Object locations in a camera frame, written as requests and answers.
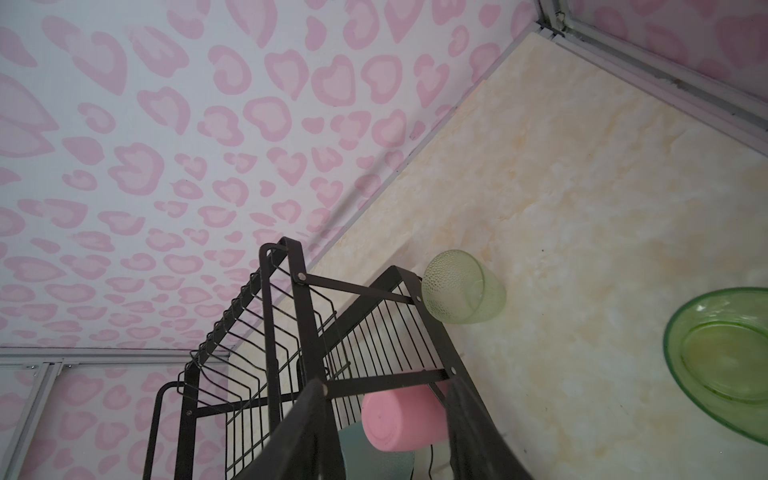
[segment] dish rack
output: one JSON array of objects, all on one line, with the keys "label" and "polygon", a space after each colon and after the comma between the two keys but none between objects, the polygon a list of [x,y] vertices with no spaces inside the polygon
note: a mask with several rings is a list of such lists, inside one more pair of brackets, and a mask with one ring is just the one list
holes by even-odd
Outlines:
[{"label": "dish rack", "polygon": [[[370,286],[314,276],[301,243],[287,237],[262,245],[259,265],[177,381],[157,392],[144,480],[168,389],[183,397],[174,480],[192,479],[197,420],[212,415],[226,425],[224,478],[241,480],[311,379],[327,399],[319,461],[328,479],[345,478],[337,431],[359,421],[366,393],[428,385],[445,404],[436,383],[460,376],[480,398],[413,272],[391,266]],[[338,313],[334,290],[359,297]]]}]

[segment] green glass bowl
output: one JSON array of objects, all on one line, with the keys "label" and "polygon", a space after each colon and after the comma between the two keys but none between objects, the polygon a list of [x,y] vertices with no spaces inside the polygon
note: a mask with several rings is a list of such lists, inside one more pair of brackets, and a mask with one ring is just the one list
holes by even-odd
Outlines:
[{"label": "green glass bowl", "polygon": [[768,289],[742,287],[694,298],[670,319],[664,358],[706,414],[768,445]]}]

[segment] teal container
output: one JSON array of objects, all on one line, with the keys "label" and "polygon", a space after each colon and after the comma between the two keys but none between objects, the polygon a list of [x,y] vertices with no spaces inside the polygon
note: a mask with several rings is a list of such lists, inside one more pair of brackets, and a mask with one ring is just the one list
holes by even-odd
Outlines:
[{"label": "teal container", "polygon": [[698,296],[664,332],[664,358],[677,384],[706,414],[768,445],[768,289]]},{"label": "teal container", "polygon": [[339,431],[346,480],[409,480],[414,452],[381,452],[366,438],[362,423]]}]

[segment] countertop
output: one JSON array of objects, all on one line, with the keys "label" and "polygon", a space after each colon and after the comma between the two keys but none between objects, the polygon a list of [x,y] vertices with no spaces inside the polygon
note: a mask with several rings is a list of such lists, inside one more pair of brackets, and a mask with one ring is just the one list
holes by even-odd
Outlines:
[{"label": "countertop", "polygon": [[765,478],[662,335],[701,293],[768,286],[768,159],[531,34],[312,273],[452,248],[506,285],[498,318],[448,330],[534,477]]}]

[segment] pink plastic container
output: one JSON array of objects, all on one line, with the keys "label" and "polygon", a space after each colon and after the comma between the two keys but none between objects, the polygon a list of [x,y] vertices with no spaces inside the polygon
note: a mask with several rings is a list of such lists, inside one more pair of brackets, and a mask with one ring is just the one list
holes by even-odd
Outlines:
[{"label": "pink plastic container", "polygon": [[[447,385],[439,387],[447,391]],[[410,452],[448,439],[445,409],[427,385],[369,393],[361,416],[368,441],[383,452]]]}]

